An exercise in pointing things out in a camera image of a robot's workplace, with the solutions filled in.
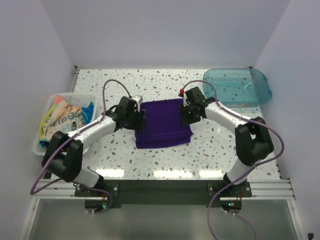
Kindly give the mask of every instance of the glass panel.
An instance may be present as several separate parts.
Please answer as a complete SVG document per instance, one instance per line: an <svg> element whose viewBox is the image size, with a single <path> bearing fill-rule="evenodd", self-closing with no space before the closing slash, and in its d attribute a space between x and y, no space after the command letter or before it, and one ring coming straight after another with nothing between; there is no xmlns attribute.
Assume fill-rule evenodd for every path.
<svg viewBox="0 0 320 240"><path fill-rule="evenodd" d="M286 200L244 200L239 213L259 240L296 240ZM242 220L212 208L211 225L220 240L250 240ZM213 239L207 208L197 205L123 205L92 216L84 200L41 200L31 240L206 240Z"/></svg>

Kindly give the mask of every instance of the black mounting plate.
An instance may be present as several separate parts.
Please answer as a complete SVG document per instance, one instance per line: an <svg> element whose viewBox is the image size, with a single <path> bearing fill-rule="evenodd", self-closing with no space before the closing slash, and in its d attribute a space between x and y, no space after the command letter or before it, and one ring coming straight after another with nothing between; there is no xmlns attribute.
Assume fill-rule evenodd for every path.
<svg viewBox="0 0 320 240"><path fill-rule="evenodd" d="M122 204L206 205L214 194L225 186L223 180L104 180L105 189L112 195L112 208ZM232 186L220 197L252 197L249 182ZM102 197L100 192L76 189L76 197ZM221 207L217 197L211 207Z"/></svg>

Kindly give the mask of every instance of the terrazzo surface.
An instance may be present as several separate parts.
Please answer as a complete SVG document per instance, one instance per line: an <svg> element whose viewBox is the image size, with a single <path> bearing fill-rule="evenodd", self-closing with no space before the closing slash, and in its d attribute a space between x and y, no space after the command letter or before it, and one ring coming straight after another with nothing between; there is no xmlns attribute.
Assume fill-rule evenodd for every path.
<svg viewBox="0 0 320 240"><path fill-rule="evenodd" d="M103 111L102 86L108 79L121 81L131 95L143 96L144 102L178 98L182 86L191 80L202 80L205 69L81 69L74 92L97 96L97 116ZM126 92L117 83L107 84L107 109L116 105ZM261 116L259 108L233 108L254 118ZM222 179L236 161L235 137L218 123L203 119L191 126L191 142L184 145L137 149L134 131L121 129L97 140L83 156L82 165L97 171L107 179ZM253 171L250 180L278 180L276 162Z"/></svg>

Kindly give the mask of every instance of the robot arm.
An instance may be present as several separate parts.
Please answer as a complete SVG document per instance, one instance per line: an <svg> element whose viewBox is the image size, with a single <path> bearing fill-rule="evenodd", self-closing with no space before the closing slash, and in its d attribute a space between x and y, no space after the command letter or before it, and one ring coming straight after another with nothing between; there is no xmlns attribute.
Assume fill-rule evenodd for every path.
<svg viewBox="0 0 320 240"><path fill-rule="evenodd" d="M179 106L179 110L184 125L199 122L201 118L207 118L219 123L235 135L238 158L231 170L223 177L226 184L238 179L255 163L265 159L274 151L273 143L266 128L242 120L243 118L249 119L249 117L228 109L222 103L219 103L219 107L213 97L205 99L198 87L186 91L183 94L183 98L184 104ZM226 113L221 107L228 109L239 118ZM261 117L257 117L254 120L265 123ZM239 185L246 180L247 177L244 177L237 181L235 185Z"/></svg>
<svg viewBox="0 0 320 240"><path fill-rule="evenodd" d="M47 169L67 183L74 182L89 188L104 189L103 177L82 167L83 150L97 139L112 134L118 129L144 130L145 111L140 110L142 101L141 96L133 98L124 96L115 106L114 111L109 109L105 115L101 115L88 125L68 133L56 132L48 145L42 166L63 143L78 133L66 148L54 157Z"/></svg>

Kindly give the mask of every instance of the folded towel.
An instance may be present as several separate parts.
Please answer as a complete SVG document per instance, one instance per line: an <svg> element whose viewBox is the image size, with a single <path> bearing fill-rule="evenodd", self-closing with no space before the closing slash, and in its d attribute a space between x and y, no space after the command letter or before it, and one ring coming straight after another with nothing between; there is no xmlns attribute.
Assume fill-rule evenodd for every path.
<svg viewBox="0 0 320 240"><path fill-rule="evenodd" d="M135 131L138 149L168 148L190 143L192 131L189 125L182 125L179 105L183 99L143 102L145 109L144 131Z"/></svg>

